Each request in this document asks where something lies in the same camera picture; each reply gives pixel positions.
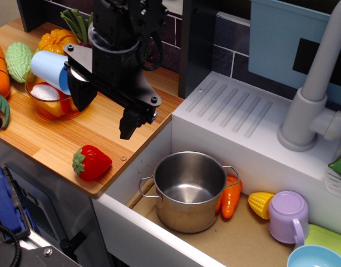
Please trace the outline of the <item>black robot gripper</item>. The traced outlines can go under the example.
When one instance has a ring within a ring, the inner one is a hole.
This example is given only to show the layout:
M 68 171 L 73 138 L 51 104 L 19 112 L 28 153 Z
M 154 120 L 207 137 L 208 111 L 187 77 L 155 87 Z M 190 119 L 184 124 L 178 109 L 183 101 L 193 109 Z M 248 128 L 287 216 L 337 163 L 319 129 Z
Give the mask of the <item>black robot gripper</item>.
M 110 46 L 92 47 L 76 44 L 64 46 L 67 55 L 68 87 L 74 105 L 83 111 L 102 93 L 124 107 L 120 119 L 120 139 L 129 140 L 135 130 L 156 120 L 160 96 L 148 83 L 137 60 L 139 43 L 126 50 Z

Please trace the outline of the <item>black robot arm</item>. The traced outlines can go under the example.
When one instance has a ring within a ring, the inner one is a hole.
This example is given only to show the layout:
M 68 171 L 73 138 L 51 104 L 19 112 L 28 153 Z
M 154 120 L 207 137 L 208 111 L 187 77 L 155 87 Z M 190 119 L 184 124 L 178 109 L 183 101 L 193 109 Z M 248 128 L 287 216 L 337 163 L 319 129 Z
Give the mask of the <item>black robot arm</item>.
M 70 93 L 79 111 L 102 93 L 124 108 L 120 138 L 157 116 L 161 97 L 144 72 L 150 41 L 163 53 L 157 30 L 165 26 L 167 8 L 162 1 L 95 1 L 93 21 L 87 29 L 89 47 L 68 45 L 65 69 Z

